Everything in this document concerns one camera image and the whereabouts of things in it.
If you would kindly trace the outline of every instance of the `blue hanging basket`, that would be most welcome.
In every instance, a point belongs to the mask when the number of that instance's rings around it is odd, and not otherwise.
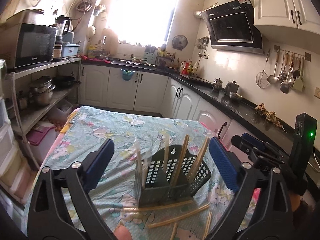
[[[125,69],[121,69],[121,71],[122,71],[122,78],[125,81],[129,81],[132,78],[133,74],[135,73],[135,71],[125,70]]]

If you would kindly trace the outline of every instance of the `pink lid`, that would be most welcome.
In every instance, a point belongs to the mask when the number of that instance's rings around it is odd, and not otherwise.
[[[47,133],[51,130],[55,129],[55,126],[42,126],[39,124],[36,124],[30,132],[27,134],[27,140],[32,144],[33,146],[39,146],[43,138],[47,135]]]

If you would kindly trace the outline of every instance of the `frying pan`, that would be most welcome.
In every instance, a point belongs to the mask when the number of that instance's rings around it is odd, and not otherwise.
[[[73,84],[81,84],[80,81],[75,81],[75,78],[72,76],[56,76],[53,78],[53,83],[58,88],[69,88]]]

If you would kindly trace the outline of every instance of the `lower cabinet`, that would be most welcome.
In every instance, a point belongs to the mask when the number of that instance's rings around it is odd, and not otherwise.
[[[136,100],[134,103],[135,111],[160,113],[168,77],[140,72],[138,80]]]
[[[229,125],[226,133],[224,134],[221,142],[222,144],[226,147],[226,149],[230,152],[233,152],[238,159],[241,162],[249,162],[252,163],[249,159],[248,159],[248,155],[245,154],[243,151],[239,150],[236,146],[233,146],[231,143],[231,138],[234,135],[239,135],[241,136],[243,133],[248,133],[250,135],[252,135],[251,133],[249,133],[249,131],[244,128],[243,126],[241,126],[238,122],[236,122],[235,120],[231,121],[231,124]]]
[[[165,118],[173,118],[177,107],[178,93],[181,89],[181,84],[172,78],[169,78],[167,88],[164,93],[164,98],[160,108],[160,113]]]
[[[133,110],[140,71],[136,71],[128,81],[122,78],[120,68],[111,68],[109,75],[107,107]]]
[[[200,96],[191,89],[181,86],[178,91],[177,107],[174,113],[174,118],[191,120],[198,105]]]
[[[216,136],[218,136],[218,132],[222,128],[220,138],[223,138],[231,123],[229,117],[203,98],[200,98],[193,120],[201,122],[205,127],[214,132]]]
[[[90,106],[107,106],[110,67],[81,65],[80,103]]]

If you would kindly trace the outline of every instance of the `black countertop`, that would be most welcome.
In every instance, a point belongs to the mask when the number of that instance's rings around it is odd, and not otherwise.
[[[130,70],[155,73],[171,77],[182,85],[185,85],[196,92],[203,99],[223,112],[226,116],[237,121],[258,139],[274,145],[288,155],[291,153],[294,131],[292,127],[285,122],[280,121],[284,126],[284,129],[277,128],[274,124],[268,122],[265,118],[256,113],[254,109],[256,105],[254,103],[247,101],[246,99],[243,99],[240,102],[232,101],[229,97],[225,96],[223,91],[212,91],[212,85],[207,82],[199,82],[188,79],[178,73],[169,73],[164,69],[159,69],[157,67],[147,65],[132,65],[119,60],[115,60],[112,63],[85,60],[82,61],[82,64],[126,68]],[[308,189],[315,200],[320,200],[320,191],[316,186],[316,184],[320,183],[320,173],[315,172],[310,165],[308,165],[306,171],[308,180],[311,178],[314,182],[308,184]]]

